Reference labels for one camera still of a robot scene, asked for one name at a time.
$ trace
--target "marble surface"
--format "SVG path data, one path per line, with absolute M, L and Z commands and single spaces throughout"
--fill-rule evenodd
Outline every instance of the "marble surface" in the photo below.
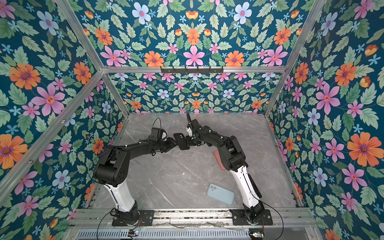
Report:
M 120 144 L 146 139 L 154 120 L 172 136 L 187 134 L 185 114 L 131 114 Z M 248 173 L 258 186 L 262 200 L 273 207 L 294 207 L 295 200 L 261 114 L 191 114 L 204 126 L 224 136 L 236 136 L 246 156 Z M 139 208 L 242 208 L 242 198 L 229 171 L 222 171 L 213 155 L 215 147 L 206 144 L 181 151 L 175 147 L 155 156 L 143 155 L 130 161 L 126 179 Z M 235 192 L 229 206 L 207 196 L 213 183 Z M 94 196 L 93 208 L 113 208 L 111 196 L 101 187 Z

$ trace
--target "phone case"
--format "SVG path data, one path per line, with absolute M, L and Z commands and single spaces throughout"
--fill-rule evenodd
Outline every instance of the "phone case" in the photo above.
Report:
M 227 205 L 232 205 L 235 200 L 235 193 L 233 191 L 213 183 L 209 185 L 207 196 Z
M 184 134 L 182 133 L 175 133 L 173 134 L 175 137 L 175 140 L 177 142 L 177 145 L 179 146 L 180 150 L 188 150 L 189 146 L 187 144 L 187 140 L 185 139 Z

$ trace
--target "floral wall panel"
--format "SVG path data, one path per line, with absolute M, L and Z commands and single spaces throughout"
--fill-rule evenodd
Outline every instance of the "floral wall panel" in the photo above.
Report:
M 280 74 L 116 73 L 111 78 L 131 112 L 262 113 Z
M 106 66 L 276 66 L 286 64 L 312 4 L 97 0 L 79 1 L 77 16 Z
M 55 3 L 47 3 L 0 2 L 0 179 L 94 72 Z
M 123 120 L 100 81 L 3 203 L 0 239 L 60 240 L 91 193 L 97 155 L 114 144 Z
M 327 240 L 384 238 L 383 6 L 325 7 L 269 116 Z

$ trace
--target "light blue phone case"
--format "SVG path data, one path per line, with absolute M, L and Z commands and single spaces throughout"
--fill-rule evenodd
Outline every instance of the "light blue phone case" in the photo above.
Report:
M 232 205 L 235 200 L 234 192 L 213 183 L 209 185 L 207 196 L 227 205 Z

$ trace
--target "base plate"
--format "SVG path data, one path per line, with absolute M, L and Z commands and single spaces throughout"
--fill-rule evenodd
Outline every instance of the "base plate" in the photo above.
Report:
M 249 225 L 249 222 L 245 218 L 245 210 L 244 209 L 231 209 L 230 212 L 232 213 L 232 221 L 233 225 Z M 260 220 L 259 223 L 256 225 L 262 225 L 264 222 L 264 225 L 273 225 L 271 212 L 269 210 L 264 210 L 262 215 L 262 220 Z
M 139 210 L 139 223 L 140 226 L 152 226 L 153 215 L 155 211 L 153 210 Z M 126 227 L 129 226 L 126 224 L 125 219 L 121 217 L 117 217 L 117 219 L 113 219 L 112 226 L 114 227 Z

